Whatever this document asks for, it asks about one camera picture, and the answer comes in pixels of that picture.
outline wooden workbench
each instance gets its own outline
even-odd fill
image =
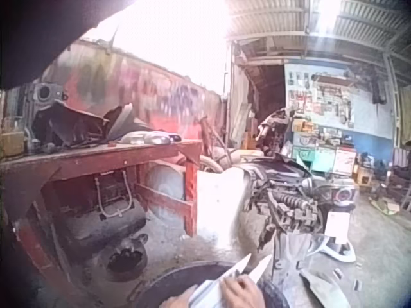
[[[60,204],[53,182],[86,175],[126,169],[133,195],[142,199],[145,210],[150,204],[172,209],[184,218],[188,235],[197,231],[197,169],[201,141],[182,141],[169,145],[99,145],[67,150],[52,155],[34,155],[2,162],[2,201],[6,217],[15,228],[17,240],[48,284],[55,287],[72,304],[85,307],[94,298],[82,287],[67,279],[65,264],[50,253],[42,232],[36,226],[58,223]],[[147,163],[151,160],[186,156],[185,200],[177,200],[144,185]]]

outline hand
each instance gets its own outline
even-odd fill
[[[262,292],[248,275],[226,278],[221,287],[230,308],[265,308]]]
[[[197,285],[192,286],[191,288],[185,290],[178,297],[170,297],[165,302],[160,305],[160,308],[188,308],[188,300],[190,296],[194,293]]]

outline corrugated metal roof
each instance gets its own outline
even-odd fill
[[[327,33],[321,33],[318,27],[320,0],[226,3],[230,14],[228,38],[249,40],[257,48],[252,56],[315,51],[383,65],[382,54],[388,51],[396,71],[411,80],[411,18],[406,1],[342,0],[334,28]],[[266,48],[256,44],[257,39],[266,42]]]

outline red painted wall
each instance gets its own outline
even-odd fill
[[[70,107],[103,115],[132,103],[136,116],[155,129],[200,137],[198,120],[207,115],[217,131],[223,125],[220,97],[178,74],[135,56],[78,41],[65,50],[43,75],[63,85]]]

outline workshop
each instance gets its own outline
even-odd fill
[[[1,20],[1,307],[411,307],[408,1]]]

